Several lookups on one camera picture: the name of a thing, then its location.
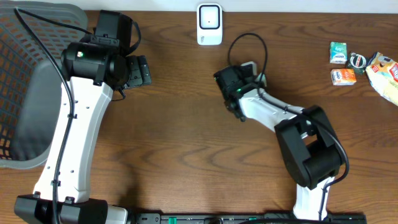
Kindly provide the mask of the orange tissue pack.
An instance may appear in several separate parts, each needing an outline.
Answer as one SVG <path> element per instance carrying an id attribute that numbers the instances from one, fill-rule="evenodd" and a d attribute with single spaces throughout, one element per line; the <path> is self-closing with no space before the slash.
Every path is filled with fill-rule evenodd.
<path id="1" fill-rule="evenodd" d="M 356 83 L 356 76 L 353 69 L 333 69 L 330 75 L 332 84 L 336 86 L 354 85 Z"/>

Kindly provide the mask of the teal tissue pack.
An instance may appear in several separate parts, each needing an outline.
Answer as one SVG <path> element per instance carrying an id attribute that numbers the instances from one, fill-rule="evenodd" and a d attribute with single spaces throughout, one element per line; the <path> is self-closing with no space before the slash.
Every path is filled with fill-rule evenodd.
<path id="1" fill-rule="evenodd" d="M 330 63 L 345 64 L 347 59 L 347 44 L 344 42 L 331 42 Z"/>

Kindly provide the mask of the Zam-Buk ointment tin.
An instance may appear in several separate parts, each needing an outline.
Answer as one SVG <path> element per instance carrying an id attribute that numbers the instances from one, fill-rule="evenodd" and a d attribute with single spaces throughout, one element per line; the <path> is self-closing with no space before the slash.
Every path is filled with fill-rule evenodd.
<path id="1" fill-rule="evenodd" d="M 361 54 L 351 52 L 346 63 L 346 68 L 353 69 L 356 75 L 363 75 L 369 59 Z"/>

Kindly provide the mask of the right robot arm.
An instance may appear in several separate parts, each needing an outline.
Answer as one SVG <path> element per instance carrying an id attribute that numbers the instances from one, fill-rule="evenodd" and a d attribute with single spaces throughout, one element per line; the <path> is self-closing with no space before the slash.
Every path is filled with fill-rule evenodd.
<path id="1" fill-rule="evenodd" d="M 297 184 L 293 214 L 324 221 L 330 187 L 348 157 L 319 106 L 292 106 L 268 94 L 255 64 L 228 66 L 214 74 L 226 108 L 241 121 L 253 119 L 275 133 L 289 175 Z"/>

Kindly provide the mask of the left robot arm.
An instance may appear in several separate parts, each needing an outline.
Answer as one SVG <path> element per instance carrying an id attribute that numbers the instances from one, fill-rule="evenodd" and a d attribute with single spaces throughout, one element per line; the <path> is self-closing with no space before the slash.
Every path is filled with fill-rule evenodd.
<path id="1" fill-rule="evenodd" d="M 85 32 L 50 57 L 62 82 L 57 125 L 45 169 L 30 195 L 20 195 L 15 214 L 27 223 L 129 223 L 126 208 L 90 197 L 90 172 L 101 121 L 114 92 L 150 85 L 145 56 L 131 42 L 139 25 L 129 16 L 102 10 Z"/>

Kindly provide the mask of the large yellow wipes packet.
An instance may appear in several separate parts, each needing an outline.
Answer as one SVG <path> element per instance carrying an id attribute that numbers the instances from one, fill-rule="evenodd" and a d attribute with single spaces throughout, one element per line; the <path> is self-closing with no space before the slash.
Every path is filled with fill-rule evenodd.
<path id="1" fill-rule="evenodd" d="M 369 60 L 366 73 L 371 86 L 383 98 L 397 105 L 397 62 L 376 52 Z"/>

